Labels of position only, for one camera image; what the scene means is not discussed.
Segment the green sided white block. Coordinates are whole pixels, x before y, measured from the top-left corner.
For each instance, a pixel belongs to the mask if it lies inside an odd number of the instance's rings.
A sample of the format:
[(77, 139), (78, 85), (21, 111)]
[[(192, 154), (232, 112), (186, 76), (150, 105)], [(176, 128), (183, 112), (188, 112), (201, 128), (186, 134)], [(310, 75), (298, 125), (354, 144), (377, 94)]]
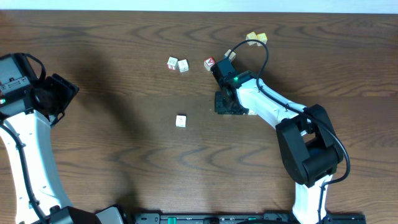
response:
[(255, 115), (257, 115), (257, 113), (255, 113), (253, 110), (249, 110), (248, 111), (248, 115), (254, 115), (255, 116)]

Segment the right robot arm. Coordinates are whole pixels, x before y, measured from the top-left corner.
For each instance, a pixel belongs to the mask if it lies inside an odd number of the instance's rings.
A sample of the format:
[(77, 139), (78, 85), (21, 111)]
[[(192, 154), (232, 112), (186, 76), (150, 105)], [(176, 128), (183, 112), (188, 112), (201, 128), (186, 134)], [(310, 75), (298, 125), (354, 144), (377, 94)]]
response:
[(292, 213), (299, 223), (321, 223), (326, 217), (326, 190), (336, 182), (332, 176), (337, 165), (349, 162), (326, 110), (284, 98), (253, 72), (238, 73), (227, 58), (205, 63), (220, 87), (217, 113), (252, 111), (275, 129), (282, 163), (295, 182)]

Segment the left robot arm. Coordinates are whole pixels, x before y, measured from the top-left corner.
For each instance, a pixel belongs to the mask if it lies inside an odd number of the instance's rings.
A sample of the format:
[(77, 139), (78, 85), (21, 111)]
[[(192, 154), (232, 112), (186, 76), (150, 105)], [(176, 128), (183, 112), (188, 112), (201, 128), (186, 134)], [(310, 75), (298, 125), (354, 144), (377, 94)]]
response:
[(25, 53), (1, 57), (1, 139), (16, 190), (16, 223), (127, 223), (118, 205), (92, 213), (68, 198), (50, 136), (79, 88), (44, 68), (36, 74), (31, 60), (37, 58)]

